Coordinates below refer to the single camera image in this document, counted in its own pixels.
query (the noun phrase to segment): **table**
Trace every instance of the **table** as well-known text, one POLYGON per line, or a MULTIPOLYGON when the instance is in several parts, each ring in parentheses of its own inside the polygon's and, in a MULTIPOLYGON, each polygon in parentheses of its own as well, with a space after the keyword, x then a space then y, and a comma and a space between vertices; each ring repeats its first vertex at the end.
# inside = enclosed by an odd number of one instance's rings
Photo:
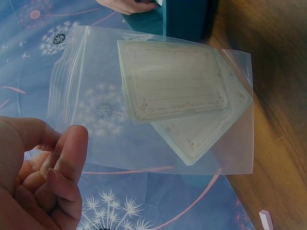
POLYGON ((220 0, 208 43, 252 54, 255 159, 252 175, 228 179, 256 229, 307 229, 307 1, 220 0))

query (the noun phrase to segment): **dandelion pattern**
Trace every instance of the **dandelion pattern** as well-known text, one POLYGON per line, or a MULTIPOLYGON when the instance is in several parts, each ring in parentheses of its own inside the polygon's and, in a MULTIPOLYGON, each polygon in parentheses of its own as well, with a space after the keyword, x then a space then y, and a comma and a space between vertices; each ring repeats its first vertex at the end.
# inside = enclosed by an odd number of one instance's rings
POLYGON ((63 51, 67 44, 67 39, 73 27, 79 25, 78 22, 64 22, 56 27, 51 28, 47 34, 42 37, 42 43, 39 48, 42 55, 55 55, 63 51))
POLYGON ((78 230, 150 230, 152 224, 141 217, 141 204, 133 198, 121 201, 112 190, 85 199, 78 230))
POLYGON ((124 96, 114 85, 88 89, 79 102, 76 122, 87 127, 90 136, 113 138, 124 131, 127 120, 124 96))

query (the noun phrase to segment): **teal object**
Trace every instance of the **teal object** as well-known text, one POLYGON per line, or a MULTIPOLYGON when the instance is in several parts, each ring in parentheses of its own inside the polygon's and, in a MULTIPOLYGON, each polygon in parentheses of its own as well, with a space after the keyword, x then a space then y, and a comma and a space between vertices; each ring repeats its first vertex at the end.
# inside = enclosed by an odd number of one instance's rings
POLYGON ((134 31, 199 42, 207 8, 208 0, 164 0, 153 11, 123 16, 134 31))

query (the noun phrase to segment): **blue tablecloth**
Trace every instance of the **blue tablecloth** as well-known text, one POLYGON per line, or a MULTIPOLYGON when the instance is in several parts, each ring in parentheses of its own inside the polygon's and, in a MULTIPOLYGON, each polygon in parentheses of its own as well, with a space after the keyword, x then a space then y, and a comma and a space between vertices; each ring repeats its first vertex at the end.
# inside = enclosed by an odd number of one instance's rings
MULTIPOLYGON (((94 0, 0 2, 0 115, 45 120, 49 79, 74 24, 129 29, 94 0)), ((225 176, 85 165, 80 230, 254 229, 225 176)))

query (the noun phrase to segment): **hand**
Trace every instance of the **hand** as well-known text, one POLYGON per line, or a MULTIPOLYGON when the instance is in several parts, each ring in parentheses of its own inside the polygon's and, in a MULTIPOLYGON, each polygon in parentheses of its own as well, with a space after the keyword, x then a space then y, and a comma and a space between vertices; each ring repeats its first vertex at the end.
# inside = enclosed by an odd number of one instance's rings
POLYGON ((153 10, 155 3, 136 2, 135 0, 96 0, 99 4, 123 14, 142 13, 153 10))
POLYGON ((0 117, 0 226, 3 230, 75 230, 81 218, 79 181, 88 134, 63 135, 33 118, 0 117), (24 152, 44 150, 29 161, 24 152))

